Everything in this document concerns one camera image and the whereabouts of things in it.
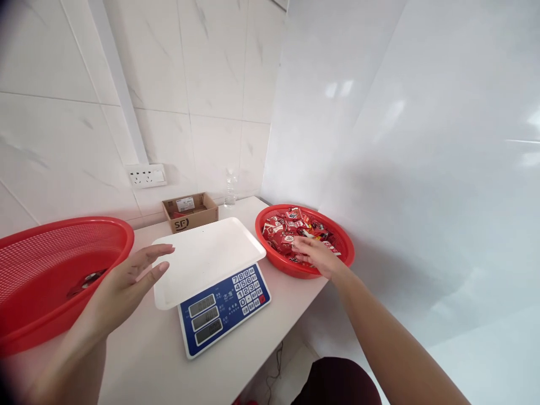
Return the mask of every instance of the sf express box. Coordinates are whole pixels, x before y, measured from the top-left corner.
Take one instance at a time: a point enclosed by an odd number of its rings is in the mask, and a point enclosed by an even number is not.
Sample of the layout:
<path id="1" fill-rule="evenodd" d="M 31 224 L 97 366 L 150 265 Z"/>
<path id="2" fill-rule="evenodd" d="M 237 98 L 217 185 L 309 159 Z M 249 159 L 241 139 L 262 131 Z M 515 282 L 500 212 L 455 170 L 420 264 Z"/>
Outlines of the sf express box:
<path id="1" fill-rule="evenodd" d="M 218 206 L 206 193 L 178 197 L 162 203 L 173 233 L 187 231 L 219 219 Z"/>

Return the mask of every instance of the red plastic basket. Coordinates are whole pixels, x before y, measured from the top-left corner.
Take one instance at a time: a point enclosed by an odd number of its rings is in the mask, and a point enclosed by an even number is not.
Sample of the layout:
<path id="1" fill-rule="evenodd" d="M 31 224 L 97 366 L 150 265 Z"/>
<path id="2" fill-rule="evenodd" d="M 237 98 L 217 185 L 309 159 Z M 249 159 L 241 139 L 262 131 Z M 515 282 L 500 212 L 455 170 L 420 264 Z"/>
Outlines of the red plastic basket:
<path id="1" fill-rule="evenodd" d="M 315 220 L 316 222 L 322 222 L 325 227 L 334 234 L 332 239 L 332 244 L 341 252 L 339 258 L 347 267 L 350 267 L 354 261 L 354 245 L 350 240 L 350 237 L 345 233 L 341 227 L 336 224 L 330 218 L 313 211 L 309 208 L 302 207 L 299 205 L 290 205 L 290 204 L 280 204 L 280 205 L 271 205 L 268 208 L 263 209 L 257 219 L 255 220 L 255 231 L 257 232 L 257 237 L 259 238 L 260 243 L 266 249 L 266 257 L 270 260 L 278 270 L 283 271 L 283 273 L 288 274 L 289 276 L 296 278 L 317 278 L 321 274 L 319 270 L 313 267 L 307 267 L 298 263 L 293 263 L 290 260 L 283 257 L 281 254 L 272 249 L 266 240 L 263 238 L 262 229 L 264 222 L 267 218 L 272 217 L 276 214 L 283 214 L 286 211 L 289 211 L 292 207 L 300 207 L 302 212 L 306 214 L 310 219 Z"/>
<path id="2" fill-rule="evenodd" d="M 0 355 L 68 330 L 133 240 L 129 224 L 108 217 L 63 220 L 0 239 Z M 101 271 L 93 283 L 84 282 Z"/>

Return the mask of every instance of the red candy wrapper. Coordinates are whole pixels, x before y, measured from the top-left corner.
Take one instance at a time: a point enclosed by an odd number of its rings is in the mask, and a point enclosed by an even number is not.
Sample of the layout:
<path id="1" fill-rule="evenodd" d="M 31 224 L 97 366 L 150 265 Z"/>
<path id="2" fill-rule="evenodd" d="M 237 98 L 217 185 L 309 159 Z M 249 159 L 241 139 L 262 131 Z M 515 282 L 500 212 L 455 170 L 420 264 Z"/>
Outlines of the red candy wrapper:
<path id="1" fill-rule="evenodd" d="M 263 226 L 263 237 L 268 244 L 283 256 L 294 263 L 303 266 L 313 265 L 298 260 L 293 253 L 294 235 L 301 235 L 322 241 L 336 256 L 341 253 L 328 242 L 332 234 L 325 228 L 324 224 L 314 222 L 299 207 L 293 207 L 284 214 L 274 215 L 266 220 Z"/>
<path id="2" fill-rule="evenodd" d="M 298 233 L 298 229 L 300 228 L 307 228 L 305 223 L 302 221 L 296 221 L 296 222 L 285 221 L 285 226 L 287 228 L 287 231 L 293 232 L 293 233 Z"/>
<path id="3" fill-rule="evenodd" d="M 285 213 L 285 219 L 287 221 L 301 221 L 303 219 L 302 217 L 302 211 L 300 211 L 300 208 L 293 207 L 290 211 Z"/>
<path id="4" fill-rule="evenodd" d="M 323 242 L 327 248 L 329 248 L 332 253 L 334 253 L 336 256 L 341 256 L 341 253 L 339 253 L 338 249 L 336 249 L 335 247 L 332 246 L 332 244 L 328 241 L 324 241 Z"/>

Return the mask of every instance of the electrical outlet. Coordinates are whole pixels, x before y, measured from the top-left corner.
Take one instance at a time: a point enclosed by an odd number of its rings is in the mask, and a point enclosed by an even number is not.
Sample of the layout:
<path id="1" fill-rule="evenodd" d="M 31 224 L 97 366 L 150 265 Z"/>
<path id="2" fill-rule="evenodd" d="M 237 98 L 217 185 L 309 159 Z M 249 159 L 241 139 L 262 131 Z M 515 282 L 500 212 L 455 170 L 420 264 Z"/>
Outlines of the electrical outlet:
<path id="1" fill-rule="evenodd" d="M 126 166 L 129 181 L 133 188 L 166 186 L 165 169 L 162 164 Z"/>

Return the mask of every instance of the dark red pants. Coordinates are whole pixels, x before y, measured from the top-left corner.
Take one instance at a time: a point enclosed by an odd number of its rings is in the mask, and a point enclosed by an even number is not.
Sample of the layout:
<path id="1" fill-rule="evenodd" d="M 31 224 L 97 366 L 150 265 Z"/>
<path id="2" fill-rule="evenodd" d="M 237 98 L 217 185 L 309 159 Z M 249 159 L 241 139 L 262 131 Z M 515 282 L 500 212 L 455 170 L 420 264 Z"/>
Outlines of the dark red pants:
<path id="1" fill-rule="evenodd" d="M 362 367 L 338 357 L 311 365 L 308 381 L 292 405 L 380 405 L 377 387 Z"/>

